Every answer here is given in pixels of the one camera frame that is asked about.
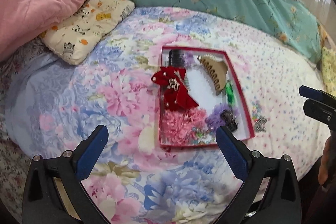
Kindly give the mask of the right hand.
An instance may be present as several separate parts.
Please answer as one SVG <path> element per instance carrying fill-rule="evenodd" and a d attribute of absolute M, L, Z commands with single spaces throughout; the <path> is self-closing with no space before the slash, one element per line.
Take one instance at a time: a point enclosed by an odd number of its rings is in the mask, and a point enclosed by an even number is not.
<path fill-rule="evenodd" d="M 329 169 L 327 167 L 327 164 L 330 159 L 330 139 L 331 137 L 329 136 L 325 142 L 325 146 L 323 149 L 323 155 L 321 157 L 321 164 L 319 166 L 318 182 L 320 185 L 324 185 L 327 179 L 329 178 Z"/>

